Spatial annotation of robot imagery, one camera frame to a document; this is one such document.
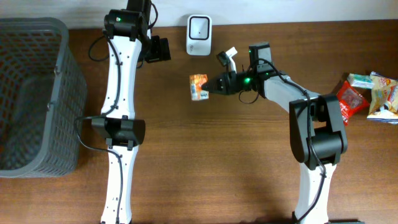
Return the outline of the orange tissue packet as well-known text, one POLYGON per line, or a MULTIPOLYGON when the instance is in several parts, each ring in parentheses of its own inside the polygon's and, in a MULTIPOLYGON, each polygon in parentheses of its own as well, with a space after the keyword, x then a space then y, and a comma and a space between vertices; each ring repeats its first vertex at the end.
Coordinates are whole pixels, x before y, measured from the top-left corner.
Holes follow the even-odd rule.
POLYGON ((190 93, 192 101, 207 100, 209 92, 202 90, 202 85, 208 81, 206 74, 190 75, 190 93))

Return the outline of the red snack packet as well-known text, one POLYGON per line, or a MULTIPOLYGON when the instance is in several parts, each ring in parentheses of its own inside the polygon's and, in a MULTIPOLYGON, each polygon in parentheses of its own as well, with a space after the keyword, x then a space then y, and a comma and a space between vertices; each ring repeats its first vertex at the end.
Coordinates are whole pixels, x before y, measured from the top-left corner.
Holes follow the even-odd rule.
POLYGON ((348 121, 352 115, 370 106, 365 97, 355 90, 348 81, 343 82, 336 96, 340 104, 341 115, 345 126, 348 125, 348 121))

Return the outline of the teal tissue packet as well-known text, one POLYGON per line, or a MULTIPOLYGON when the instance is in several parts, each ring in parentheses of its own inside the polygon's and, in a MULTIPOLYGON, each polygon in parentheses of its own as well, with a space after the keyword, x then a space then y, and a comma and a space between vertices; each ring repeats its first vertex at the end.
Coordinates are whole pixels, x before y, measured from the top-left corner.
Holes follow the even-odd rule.
POLYGON ((364 88, 371 90, 374 86, 373 81, 369 75, 359 75, 350 73, 347 77, 349 84, 356 88, 364 88))

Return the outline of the yellow wet wipes pack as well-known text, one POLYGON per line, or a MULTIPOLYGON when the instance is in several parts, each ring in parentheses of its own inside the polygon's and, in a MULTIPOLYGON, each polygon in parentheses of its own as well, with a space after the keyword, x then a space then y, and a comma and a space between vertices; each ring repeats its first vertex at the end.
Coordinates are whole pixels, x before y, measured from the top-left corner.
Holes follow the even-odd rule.
POLYGON ((397 79, 386 78, 376 72, 371 72, 370 78, 374 86, 367 119, 397 124, 397 79))

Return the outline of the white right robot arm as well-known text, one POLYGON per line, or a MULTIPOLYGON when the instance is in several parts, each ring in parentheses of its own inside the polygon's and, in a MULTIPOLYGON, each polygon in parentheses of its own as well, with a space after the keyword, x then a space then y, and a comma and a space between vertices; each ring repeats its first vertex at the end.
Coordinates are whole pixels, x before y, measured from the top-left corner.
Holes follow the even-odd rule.
POLYGON ((300 167, 298 203, 294 223, 329 223, 328 197, 333 174, 346 152, 348 140, 335 95, 307 90, 277 69, 267 42, 250 45, 249 67, 236 69, 231 48, 217 55, 225 72, 208 80, 202 89, 220 95, 255 91, 289 114, 290 148, 300 167))

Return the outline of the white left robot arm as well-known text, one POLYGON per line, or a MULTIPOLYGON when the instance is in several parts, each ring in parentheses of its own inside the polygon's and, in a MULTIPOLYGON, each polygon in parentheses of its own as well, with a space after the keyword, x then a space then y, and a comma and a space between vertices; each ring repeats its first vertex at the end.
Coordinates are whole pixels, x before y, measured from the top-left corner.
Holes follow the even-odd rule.
POLYGON ((106 98, 91 126, 106 141, 109 159, 106 202, 100 222, 131 223, 131 185, 134 162, 144 141, 146 124, 134 109, 136 72, 144 63, 170 59, 167 40, 152 36, 150 19, 156 6, 147 0, 128 1, 104 17, 109 49, 106 98))

